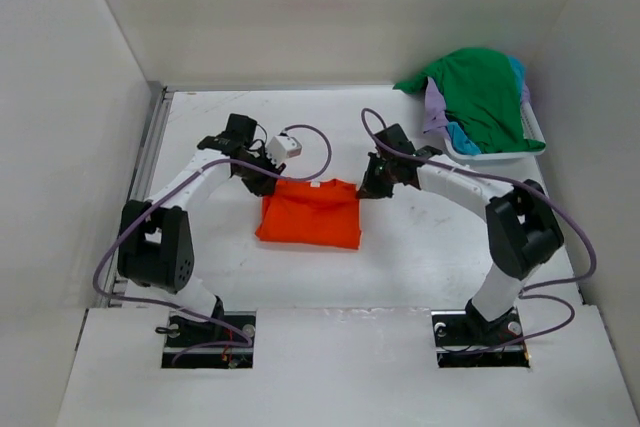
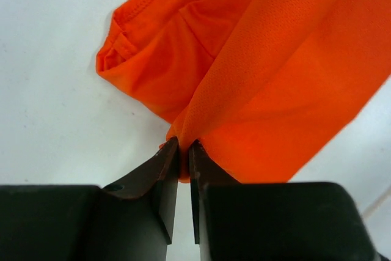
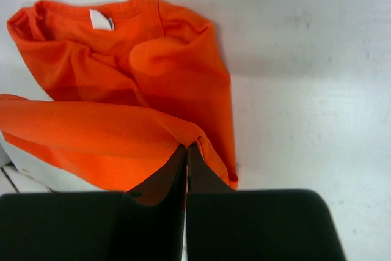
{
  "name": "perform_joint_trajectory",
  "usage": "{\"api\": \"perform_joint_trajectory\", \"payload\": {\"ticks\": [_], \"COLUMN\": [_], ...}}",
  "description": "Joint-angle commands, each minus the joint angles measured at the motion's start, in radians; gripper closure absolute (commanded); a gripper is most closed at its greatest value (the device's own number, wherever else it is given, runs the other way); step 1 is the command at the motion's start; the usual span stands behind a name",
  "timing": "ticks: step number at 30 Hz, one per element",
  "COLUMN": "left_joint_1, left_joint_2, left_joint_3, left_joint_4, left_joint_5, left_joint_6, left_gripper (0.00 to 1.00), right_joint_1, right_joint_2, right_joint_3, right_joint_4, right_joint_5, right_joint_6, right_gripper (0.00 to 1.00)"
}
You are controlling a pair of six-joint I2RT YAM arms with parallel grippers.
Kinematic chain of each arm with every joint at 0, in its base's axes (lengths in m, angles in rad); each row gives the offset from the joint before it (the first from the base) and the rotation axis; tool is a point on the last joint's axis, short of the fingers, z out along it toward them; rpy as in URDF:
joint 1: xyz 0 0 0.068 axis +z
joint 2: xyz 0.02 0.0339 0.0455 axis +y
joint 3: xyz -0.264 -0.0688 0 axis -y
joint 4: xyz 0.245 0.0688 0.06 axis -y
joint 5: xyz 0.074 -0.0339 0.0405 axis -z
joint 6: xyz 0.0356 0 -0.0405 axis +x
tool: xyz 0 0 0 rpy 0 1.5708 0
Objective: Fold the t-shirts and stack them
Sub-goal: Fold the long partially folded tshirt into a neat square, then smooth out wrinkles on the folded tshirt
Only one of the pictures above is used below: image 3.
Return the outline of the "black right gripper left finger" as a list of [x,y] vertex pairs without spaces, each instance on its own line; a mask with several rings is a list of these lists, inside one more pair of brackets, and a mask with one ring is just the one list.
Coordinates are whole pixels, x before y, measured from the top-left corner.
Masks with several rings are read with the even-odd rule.
[[186,150],[127,192],[1,197],[2,260],[180,260]]

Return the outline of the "orange t shirt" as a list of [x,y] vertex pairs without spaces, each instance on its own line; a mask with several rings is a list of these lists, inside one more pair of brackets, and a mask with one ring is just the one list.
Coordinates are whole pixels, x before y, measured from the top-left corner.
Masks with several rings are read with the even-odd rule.
[[7,20],[50,101],[1,95],[7,143],[104,190],[128,191],[195,144],[236,188],[230,74],[214,24],[163,0],[40,0]]

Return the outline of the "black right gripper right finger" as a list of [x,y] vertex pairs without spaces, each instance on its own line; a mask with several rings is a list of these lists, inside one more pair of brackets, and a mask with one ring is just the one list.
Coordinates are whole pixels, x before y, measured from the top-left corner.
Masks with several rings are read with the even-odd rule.
[[345,260],[330,211],[307,189],[235,191],[188,149],[188,260]]

